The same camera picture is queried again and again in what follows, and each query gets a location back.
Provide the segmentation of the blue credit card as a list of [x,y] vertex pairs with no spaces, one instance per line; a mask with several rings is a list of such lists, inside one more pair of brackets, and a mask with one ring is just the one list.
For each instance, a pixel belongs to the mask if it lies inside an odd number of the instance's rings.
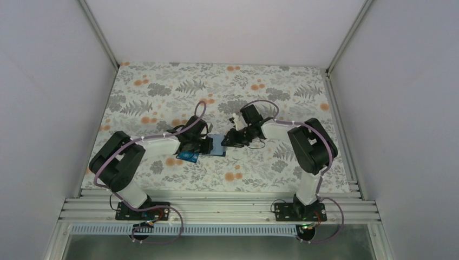
[[199,158],[199,153],[181,152],[176,156],[176,158],[178,160],[183,160],[186,162],[197,163],[198,158]]

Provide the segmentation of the blue card holder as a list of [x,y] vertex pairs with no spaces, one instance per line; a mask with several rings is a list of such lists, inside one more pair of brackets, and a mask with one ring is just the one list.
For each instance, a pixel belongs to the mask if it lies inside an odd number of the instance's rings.
[[199,153],[215,157],[225,157],[226,147],[221,144],[223,140],[223,135],[211,134],[205,136],[201,143]]

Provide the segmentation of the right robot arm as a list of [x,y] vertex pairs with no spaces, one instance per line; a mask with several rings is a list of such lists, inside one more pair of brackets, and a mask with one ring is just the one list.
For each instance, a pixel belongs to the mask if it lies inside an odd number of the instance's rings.
[[299,220],[307,220],[318,206],[323,176],[333,163],[338,150],[322,124],[316,118],[305,122],[263,118],[250,105],[233,114],[234,126],[225,134],[222,146],[241,148],[254,139],[290,142],[294,156],[303,170],[300,187],[293,197],[293,213]]

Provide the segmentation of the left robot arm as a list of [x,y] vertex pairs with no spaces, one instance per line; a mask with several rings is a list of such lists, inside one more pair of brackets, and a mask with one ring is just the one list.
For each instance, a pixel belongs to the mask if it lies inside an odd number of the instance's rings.
[[213,144],[208,136],[209,130],[208,123],[202,118],[192,116],[185,125],[161,135],[134,139],[117,131],[89,162],[89,169],[95,174],[94,184],[119,197],[136,219],[144,219],[150,214],[151,199],[134,181],[142,159],[210,152]]

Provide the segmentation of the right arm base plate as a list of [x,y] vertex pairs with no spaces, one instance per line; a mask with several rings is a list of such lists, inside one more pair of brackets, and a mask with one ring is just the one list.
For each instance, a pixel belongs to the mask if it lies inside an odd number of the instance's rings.
[[315,203],[308,206],[294,203],[274,203],[274,215],[278,222],[324,222],[327,221],[325,205]]

